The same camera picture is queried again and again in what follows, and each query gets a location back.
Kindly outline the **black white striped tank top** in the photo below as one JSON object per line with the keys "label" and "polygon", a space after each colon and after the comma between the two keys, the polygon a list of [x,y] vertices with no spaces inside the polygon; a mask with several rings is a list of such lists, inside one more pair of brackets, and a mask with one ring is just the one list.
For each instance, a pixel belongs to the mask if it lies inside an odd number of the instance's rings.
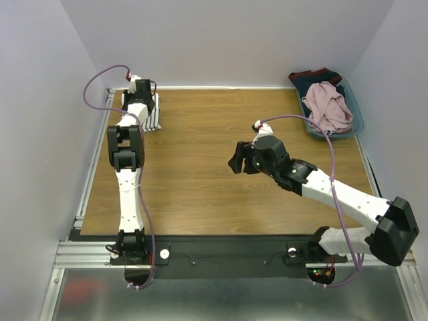
{"label": "black white striped tank top", "polygon": [[160,106],[159,106],[159,95],[154,95],[154,107],[151,111],[148,110],[148,106],[143,103],[133,103],[125,102],[125,95],[127,91],[123,92],[121,95],[121,102],[123,110],[127,107],[128,113],[121,117],[119,123],[117,124],[120,127],[137,125],[135,115],[141,124],[143,132],[152,132],[155,130],[160,130],[161,126],[159,124],[160,118]]}

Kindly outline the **pink tank top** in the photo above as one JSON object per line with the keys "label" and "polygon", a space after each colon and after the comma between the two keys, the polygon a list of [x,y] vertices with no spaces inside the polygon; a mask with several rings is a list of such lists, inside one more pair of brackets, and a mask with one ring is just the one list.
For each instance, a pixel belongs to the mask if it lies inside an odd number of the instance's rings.
{"label": "pink tank top", "polygon": [[309,109],[308,118],[316,125],[316,131],[336,134],[351,129],[353,115],[344,96],[330,82],[312,84],[302,103]]}

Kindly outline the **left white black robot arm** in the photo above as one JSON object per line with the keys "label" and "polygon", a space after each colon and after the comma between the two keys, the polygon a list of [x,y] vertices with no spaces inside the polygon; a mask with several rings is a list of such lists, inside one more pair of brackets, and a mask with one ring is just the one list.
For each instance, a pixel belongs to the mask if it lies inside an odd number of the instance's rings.
{"label": "left white black robot arm", "polygon": [[108,156],[119,188],[120,225],[115,245],[110,246],[112,259],[126,263],[146,263],[148,246],[144,243],[144,222],[140,214],[140,175],[144,165],[143,130],[155,106],[151,81],[131,76],[122,94],[121,120],[107,128]]}

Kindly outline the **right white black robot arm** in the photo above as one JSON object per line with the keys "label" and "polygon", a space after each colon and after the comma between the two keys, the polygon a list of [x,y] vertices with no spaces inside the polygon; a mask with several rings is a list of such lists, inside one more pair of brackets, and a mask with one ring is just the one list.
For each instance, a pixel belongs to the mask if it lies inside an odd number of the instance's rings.
{"label": "right white black robot arm", "polygon": [[323,227],[308,244],[309,256],[322,261],[329,255],[373,255],[391,266],[400,266],[419,234],[410,203],[375,197],[340,181],[304,160],[291,158],[273,135],[253,142],[238,142],[228,162],[235,174],[263,173],[282,189],[341,210],[360,223],[347,230]]}

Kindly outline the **dark navy maroon garment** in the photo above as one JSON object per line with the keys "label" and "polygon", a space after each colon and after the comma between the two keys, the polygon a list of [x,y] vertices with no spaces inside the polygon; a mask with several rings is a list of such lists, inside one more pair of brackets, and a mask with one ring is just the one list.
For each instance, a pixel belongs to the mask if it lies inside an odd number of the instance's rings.
{"label": "dark navy maroon garment", "polygon": [[322,68],[316,71],[294,72],[288,76],[288,79],[294,85],[300,97],[303,98],[312,84],[330,82],[333,86],[336,86],[342,80],[342,76],[327,68]]}

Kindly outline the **teal plastic basket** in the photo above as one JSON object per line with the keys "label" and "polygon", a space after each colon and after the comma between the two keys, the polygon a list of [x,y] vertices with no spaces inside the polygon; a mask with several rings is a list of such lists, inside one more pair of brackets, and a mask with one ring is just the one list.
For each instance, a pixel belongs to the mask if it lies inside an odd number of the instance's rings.
{"label": "teal plastic basket", "polygon": [[[364,120],[362,119],[362,115],[360,113],[360,108],[358,106],[358,103],[356,101],[356,98],[354,96],[354,93],[352,91],[352,88],[350,87],[350,84],[348,83],[346,78],[342,78],[341,81],[338,82],[339,92],[344,96],[344,100],[346,103],[346,106],[350,110],[350,112],[353,115],[352,119],[352,125],[350,130],[347,130],[343,133],[336,133],[336,134],[328,134],[330,140],[341,140],[345,138],[355,137],[358,136],[362,130],[364,129]],[[296,95],[298,98],[298,104],[300,107],[300,112],[302,116],[309,115],[306,113],[306,106],[303,104],[300,93],[296,89]],[[325,141],[325,137],[321,132],[317,132],[314,130],[310,124],[307,122],[304,123],[306,127],[306,132],[308,136],[314,140],[323,140]]]}

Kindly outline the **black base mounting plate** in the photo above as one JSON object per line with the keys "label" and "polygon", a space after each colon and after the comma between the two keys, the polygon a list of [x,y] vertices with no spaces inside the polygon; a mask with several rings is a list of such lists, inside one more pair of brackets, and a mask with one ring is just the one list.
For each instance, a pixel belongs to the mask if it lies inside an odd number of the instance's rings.
{"label": "black base mounting plate", "polygon": [[125,268],[126,280],[307,278],[308,264],[344,263],[328,255],[311,235],[121,236],[108,246],[110,264]]}

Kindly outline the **left aluminium frame rail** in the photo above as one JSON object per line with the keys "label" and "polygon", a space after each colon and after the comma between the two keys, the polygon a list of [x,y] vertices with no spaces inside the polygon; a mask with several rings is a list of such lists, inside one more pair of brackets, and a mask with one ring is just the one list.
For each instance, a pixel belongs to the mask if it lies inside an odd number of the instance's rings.
{"label": "left aluminium frame rail", "polygon": [[[110,116],[109,108],[112,107],[114,95],[116,93],[115,89],[108,89],[107,90],[107,98],[105,103],[105,109],[102,111],[102,120],[99,127],[99,131],[96,136],[96,145],[95,149],[90,161],[90,167],[88,170],[88,175],[86,177],[86,181],[84,183],[84,189],[82,191],[82,195],[80,197],[80,201],[78,203],[78,209],[76,211],[74,220],[72,222],[72,229],[71,232],[79,232],[81,230],[81,227],[83,226],[83,222],[85,219],[86,209],[88,205],[88,201],[90,198],[90,191],[92,188],[92,184],[94,181],[94,177],[96,174],[96,167],[98,164],[98,160],[100,157],[101,149],[102,149],[102,142],[104,140],[104,132],[107,127],[108,119]],[[105,242],[101,240],[101,237],[89,237],[86,238],[83,241],[100,241]],[[89,269],[89,268],[72,268],[72,269]],[[54,320],[56,316],[56,308],[57,305],[60,302],[60,295],[62,294],[62,286],[65,284],[64,276],[66,275],[67,270],[71,269],[57,269],[52,268],[51,276],[49,279],[49,283],[47,286],[47,291],[45,294],[45,298],[43,301],[43,305],[41,308],[41,313],[39,315],[40,320]]]}

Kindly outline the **aluminium frame rail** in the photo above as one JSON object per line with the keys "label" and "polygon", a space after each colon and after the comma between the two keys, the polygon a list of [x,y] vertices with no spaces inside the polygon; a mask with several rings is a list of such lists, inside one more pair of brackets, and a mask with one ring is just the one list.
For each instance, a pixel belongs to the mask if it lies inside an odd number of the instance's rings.
{"label": "aluminium frame rail", "polygon": [[[78,209],[76,211],[74,220],[72,222],[72,229],[71,232],[79,232],[81,230],[81,227],[83,226],[83,222],[85,219],[86,209],[88,205],[88,201],[90,198],[90,191],[92,188],[92,184],[94,181],[94,177],[96,174],[96,167],[98,164],[98,160],[100,157],[101,149],[102,149],[102,142],[104,140],[104,132],[107,127],[108,119],[110,116],[109,108],[112,107],[114,95],[116,93],[115,89],[108,89],[107,90],[107,98],[105,103],[105,109],[102,111],[102,120],[99,127],[99,131],[96,136],[96,145],[95,149],[90,161],[90,167],[88,170],[88,175],[86,177],[86,181],[84,183],[84,189],[82,191],[82,195],[80,197],[80,201],[78,203]],[[105,242],[101,240],[101,237],[89,237],[86,238],[83,241],[100,241]],[[72,268],[72,269],[89,269],[89,268]],[[57,269],[52,268],[51,276],[49,279],[49,283],[47,286],[47,291],[45,294],[45,298],[43,301],[43,305],[41,308],[41,313],[39,315],[40,320],[54,320],[56,316],[56,308],[57,305],[60,302],[60,295],[62,294],[62,286],[65,284],[64,276],[66,275],[67,270],[71,269]]]}
{"label": "aluminium frame rail", "polygon": [[[355,137],[355,141],[363,161],[372,193],[380,197],[382,191],[359,136]],[[410,315],[412,320],[427,320],[427,297],[417,270],[417,260],[412,249],[406,255],[404,262],[396,268],[396,271],[400,288],[403,291],[404,302],[409,309],[408,315]]]}
{"label": "aluminium frame rail", "polygon": [[[105,249],[105,245],[106,242],[100,241],[61,241],[56,250],[53,266],[57,269],[124,268],[110,263],[110,252]],[[335,263],[335,266],[351,266],[350,255],[347,255],[346,258],[348,259],[347,262]],[[416,265],[416,260],[412,251],[406,255],[401,267],[408,265]],[[386,266],[386,264],[373,255],[366,255],[364,257],[363,266]]]}

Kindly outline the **front aluminium frame rail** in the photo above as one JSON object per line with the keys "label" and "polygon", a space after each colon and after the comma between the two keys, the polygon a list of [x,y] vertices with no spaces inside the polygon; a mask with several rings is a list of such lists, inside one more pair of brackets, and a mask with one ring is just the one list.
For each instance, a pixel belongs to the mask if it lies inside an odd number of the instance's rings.
{"label": "front aluminium frame rail", "polygon": [[[56,250],[53,266],[57,269],[124,268],[110,263],[110,252],[105,249],[105,245],[106,242],[100,241],[61,241]],[[351,266],[350,255],[347,255],[346,258],[348,259],[347,262],[335,263],[335,266]],[[408,265],[416,265],[416,260],[412,251],[406,255],[401,267]],[[386,264],[373,255],[366,255],[364,257],[363,266],[386,266]]]}

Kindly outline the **right aluminium frame rail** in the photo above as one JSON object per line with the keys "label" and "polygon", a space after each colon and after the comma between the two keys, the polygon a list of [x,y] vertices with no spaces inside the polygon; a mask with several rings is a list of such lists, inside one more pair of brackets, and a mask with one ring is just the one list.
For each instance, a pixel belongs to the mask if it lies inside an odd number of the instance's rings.
{"label": "right aluminium frame rail", "polygon": [[[359,136],[355,137],[355,141],[363,161],[372,193],[380,197],[382,191]],[[410,315],[412,320],[427,320],[427,297],[417,270],[417,260],[412,249],[406,255],[404,262],[396,268],[396,271],[400,288],[403,291],[404,302],[409,309],[408,315]]]}

